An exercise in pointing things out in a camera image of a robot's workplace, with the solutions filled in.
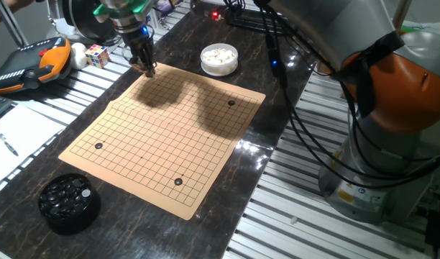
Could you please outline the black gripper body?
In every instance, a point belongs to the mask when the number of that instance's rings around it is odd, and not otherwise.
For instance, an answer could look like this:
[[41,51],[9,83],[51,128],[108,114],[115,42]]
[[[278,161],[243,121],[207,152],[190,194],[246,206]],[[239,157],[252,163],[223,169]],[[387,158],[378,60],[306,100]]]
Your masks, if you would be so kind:
[[153,28],[143,25],[141,28],[123,34],[123,40],[130,48],[132,57],[140,60],[151,60],[153,58]]

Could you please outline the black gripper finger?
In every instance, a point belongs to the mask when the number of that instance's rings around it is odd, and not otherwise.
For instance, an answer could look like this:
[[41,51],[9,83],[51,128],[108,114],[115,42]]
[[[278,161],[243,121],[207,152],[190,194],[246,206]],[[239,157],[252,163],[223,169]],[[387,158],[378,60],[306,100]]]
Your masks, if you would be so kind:
[[146,74],[147,72],[146,66],[142,63],[142,61],[138,57],[132,58],[132,67],[133,69],[135,69],[136,71],[142,74]]
[[144,65],[147,69],[146,77],[152,78],[155,75],[155,63],[153,62],[152,54],[144,54]]

